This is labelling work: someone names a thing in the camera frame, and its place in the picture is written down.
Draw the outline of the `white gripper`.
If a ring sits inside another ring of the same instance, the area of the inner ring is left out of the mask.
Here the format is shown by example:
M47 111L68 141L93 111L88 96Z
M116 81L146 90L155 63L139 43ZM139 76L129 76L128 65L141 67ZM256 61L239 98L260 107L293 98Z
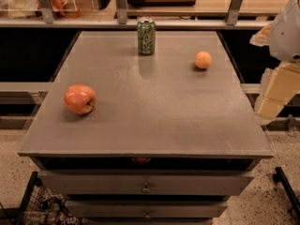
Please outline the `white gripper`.
M290 0L273 23L253 35L249 43L258 47L269 45L270 54L285 61L264 71L254 106L262 120L274 120L300 91L300 0Z

